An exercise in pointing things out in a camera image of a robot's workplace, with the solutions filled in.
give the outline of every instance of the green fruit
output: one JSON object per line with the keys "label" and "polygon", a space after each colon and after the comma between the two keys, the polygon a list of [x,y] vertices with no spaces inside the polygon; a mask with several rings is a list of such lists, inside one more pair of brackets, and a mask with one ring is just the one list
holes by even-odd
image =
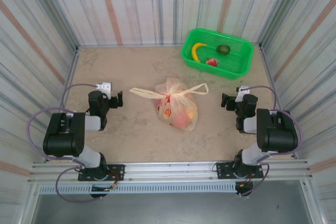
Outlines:
{"label": "green fruit", "polygon": [[219,45],[216,48],[217,53],[220,55],[228,55],[230,53],[230,47],[227,45]]}

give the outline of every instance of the yellow banana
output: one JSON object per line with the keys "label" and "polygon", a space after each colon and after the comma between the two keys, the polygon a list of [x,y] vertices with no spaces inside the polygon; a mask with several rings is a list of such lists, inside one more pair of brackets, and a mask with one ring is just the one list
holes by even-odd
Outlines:
{"label": "yellow banana", "polygon": [[191,49],[191,56],[193,57],[194,61],[197,61],[197,62],[200,62],[198,57],[197,57],[197,53],[196,53],[196,50],[197,48],[199,47],[205,47],[206,44],[203,44],[203,43],[196,43],[193,48]]}

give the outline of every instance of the plastic bag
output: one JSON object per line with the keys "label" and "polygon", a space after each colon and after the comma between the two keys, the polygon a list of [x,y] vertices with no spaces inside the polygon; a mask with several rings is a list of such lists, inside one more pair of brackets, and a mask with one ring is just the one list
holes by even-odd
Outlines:
{"label": "plastic bag", "polygon": [[[204,86],[206,92],[195,90]],[[192,131],[196,125],[198,112],[192,93],[208,94],[206,83],[188,89],[188,86],[178,79],[167,78],[166,82],[155,87],[155,92],[133,88],[132,93],[141,97],[154,99],[154,105],[159,113],[159,118],[165,123],[179,129]]]}

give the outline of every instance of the green basket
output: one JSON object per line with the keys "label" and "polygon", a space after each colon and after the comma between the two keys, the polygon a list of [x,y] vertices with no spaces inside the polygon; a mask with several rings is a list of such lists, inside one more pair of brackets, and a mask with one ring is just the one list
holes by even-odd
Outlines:
{"label": "green basket", "polygon": [[[197,62],[192,58],[191,49],[194,44],[199,42],[207,46],[197,49],[197,56],[200,60],[200,62]],[[217,53],[216,48],[219,45],[229,46],[230,53],[227,55]],[[182,58],[191,68],[213,73],[228,79],[237,79],[249,72],[253,52],[254,47],[247,40],[206,29],[194,29],[189,33],[181,54]],[[210,58],[219,60],[217,67],[205,64],[206,60]]]}

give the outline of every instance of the beige floor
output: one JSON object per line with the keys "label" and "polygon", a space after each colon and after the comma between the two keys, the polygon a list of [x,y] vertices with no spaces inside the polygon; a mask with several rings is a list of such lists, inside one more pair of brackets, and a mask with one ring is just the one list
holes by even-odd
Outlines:
{"label": "beige floor", "polygon": [[[124,107],[111,109],[104,131],[86,133],[86,144],[102,152],[108,162],[179,162],[232,159],[242,148],[256,141],[255,135],[240,134],[235,128],[234,112],[221,108],[222,93],[236,95],[240,85],[268,85],[264,66],[255,49],[250,72],[228,80],[186,66],[180,47],[83,49],[72,83],[112,82],[113,95],[123,90]],[[131,88],[154,90],[167,77],[179,78],[189,87],[207,83],[207,95],[195,95],[199,117],[192,132],[161,122],[153,101],[129,92]],[[85,111],[88,87],[70,91],[66,108]],[[271,108],[272,94],[252,90],[258,107]]]}

